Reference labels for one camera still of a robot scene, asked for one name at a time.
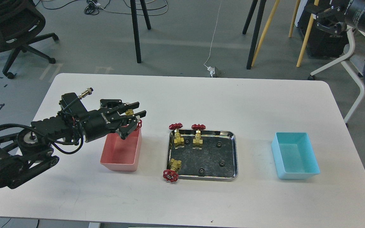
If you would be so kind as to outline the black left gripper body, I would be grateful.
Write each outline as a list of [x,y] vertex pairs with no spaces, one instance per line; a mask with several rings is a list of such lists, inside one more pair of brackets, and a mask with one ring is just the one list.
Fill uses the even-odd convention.
[[121,139],[126,139],[136,128],[137,118],[125,115],[123,102],[120,99],[102,99],[100,104],[100,109],[90,111],[81,105],[81,125],[86,142],[109,133],[117,133]]

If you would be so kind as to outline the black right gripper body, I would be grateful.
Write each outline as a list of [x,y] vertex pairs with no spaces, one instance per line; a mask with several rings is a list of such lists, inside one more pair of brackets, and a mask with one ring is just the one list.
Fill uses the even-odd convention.
[[329,34],[340,34],[352,30],[352,26],[346,24],[345,19],[350,3],[352,0],[332,0],[329,8],[307,4],[305,10],[315,19],[317,29]]

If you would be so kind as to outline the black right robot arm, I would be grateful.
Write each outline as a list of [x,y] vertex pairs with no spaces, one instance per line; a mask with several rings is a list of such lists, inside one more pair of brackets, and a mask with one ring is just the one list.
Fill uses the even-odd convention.
[[326,9],[314,4],[304,9],[313,15],[319,30],[331,35],[339,35],[348,26],[365,33],[365,0],[332,0]]

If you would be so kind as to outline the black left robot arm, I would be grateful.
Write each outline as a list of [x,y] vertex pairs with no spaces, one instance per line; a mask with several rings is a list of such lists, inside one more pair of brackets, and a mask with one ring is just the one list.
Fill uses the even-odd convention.
[[22,124],[0,125],[0,188],[14,189],[59,162],[54,148],[71,155],[84,143],[117,133],[121,139],[138,128],[146,111],[134,112],[139,102],[124,103],[120,99],[101,99],[98,110],[87,111],[81,100],[91,95],[87,88],[80,95],[63,94],[61,109],[54,117]]

